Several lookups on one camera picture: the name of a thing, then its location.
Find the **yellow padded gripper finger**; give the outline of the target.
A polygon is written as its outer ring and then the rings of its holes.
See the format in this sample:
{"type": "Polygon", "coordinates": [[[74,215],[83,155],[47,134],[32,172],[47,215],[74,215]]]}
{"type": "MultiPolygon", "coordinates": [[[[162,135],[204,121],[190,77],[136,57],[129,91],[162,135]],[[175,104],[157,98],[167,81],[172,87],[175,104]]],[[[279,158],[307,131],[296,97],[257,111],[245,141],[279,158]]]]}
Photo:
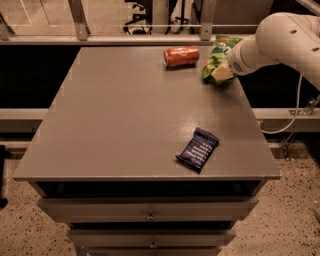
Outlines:
{"type": "Polygon", "coordinates": [[[211,76],[215,82],[225,82],[229,79],[233,79],[234,73],[227,62],[222,62],[216,69],[212,71],[211,76]]]}

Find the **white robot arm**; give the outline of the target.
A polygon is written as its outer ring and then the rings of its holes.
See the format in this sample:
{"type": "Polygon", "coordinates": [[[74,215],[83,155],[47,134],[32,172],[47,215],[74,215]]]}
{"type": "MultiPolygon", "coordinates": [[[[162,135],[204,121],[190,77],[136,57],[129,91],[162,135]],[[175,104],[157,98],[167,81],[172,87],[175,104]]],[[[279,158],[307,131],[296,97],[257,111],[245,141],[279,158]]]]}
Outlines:
{"type": "Polygon", "coordinates": [[[320,89],[320,18],[312,15],[275,13],[266,17],[254,35],[240,40],[210,76],[224,84],[277,64],[287,65],[320,89]]]}

